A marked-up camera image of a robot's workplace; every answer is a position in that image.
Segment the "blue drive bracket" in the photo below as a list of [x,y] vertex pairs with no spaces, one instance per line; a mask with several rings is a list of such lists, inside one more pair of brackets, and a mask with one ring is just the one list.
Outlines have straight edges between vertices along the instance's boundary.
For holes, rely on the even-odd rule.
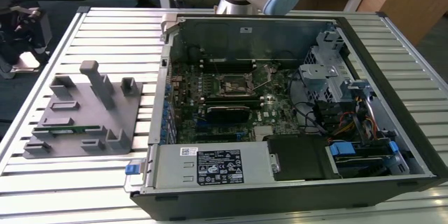
[[393,153],[398,153],[398,146],[397,146],[397,143],[394,141],[389,142],[389,147],[390,147]]
[[126,175],[137,175],[140,174],[140,164],[126,165],[124,169],[124,173]]
[[352,143],[337,142],[329,146],[330,155],[352,155],[356,154]]

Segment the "green circuit board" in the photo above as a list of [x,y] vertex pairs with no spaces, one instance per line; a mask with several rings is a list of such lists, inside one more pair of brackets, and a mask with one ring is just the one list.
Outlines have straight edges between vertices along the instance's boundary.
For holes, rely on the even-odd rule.
[[[201,143],[198,140],[201,136],[224,136],[221,140],[213,142],[254,141],[256,126],[270,126],[273,134],[300,133],[286,94],[290,70],[276,70],[274,67],[269,63],[258,63],[256,71],[248,76],[248,74],[205,74],[196,66],[174,66],[177,144]],[[225,89],[232,94],[252,95],[261,100],[261,107],[250,110],[248,121],[244,123],[209,125],[204,116],[206,106],[201,103],[201,97],[225,95]]]

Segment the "aluminum table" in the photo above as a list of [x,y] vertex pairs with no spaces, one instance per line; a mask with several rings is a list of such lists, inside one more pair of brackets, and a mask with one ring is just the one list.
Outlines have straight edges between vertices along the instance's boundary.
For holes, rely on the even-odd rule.
[[[0,223],[157,223],[122,190],[124,167],[146,155],[165,13],[209,9],[92,8],[76,13],[9,131],[0,143]],[[448,85],[386,17],[373,13],[292,12],[289,15],[345,16],[412,112],[438,155],[448,163]],[[42,115],[52,77],[78,74],[84,60],[100,63],[110,81],[144,82],[132,152],[118,156],[24,159],[22,147]],[[360,66],[352,59],[358,75]],[[374,207],[186,220],[180,223],[448,223],[448,183],[406,193]]]

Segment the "motherboard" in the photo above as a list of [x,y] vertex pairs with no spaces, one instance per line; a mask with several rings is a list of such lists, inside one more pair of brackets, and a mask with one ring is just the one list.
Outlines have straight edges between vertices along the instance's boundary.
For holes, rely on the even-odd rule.
[[289,102],[290,69],[253,60],[172,65],[177,144],[261,141],[298,134]]

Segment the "power supply label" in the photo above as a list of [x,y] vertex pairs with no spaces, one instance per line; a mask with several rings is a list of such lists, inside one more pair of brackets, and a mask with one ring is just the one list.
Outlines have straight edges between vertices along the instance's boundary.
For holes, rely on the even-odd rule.
[[240,150],[197,152],[200,186],[244,183]]

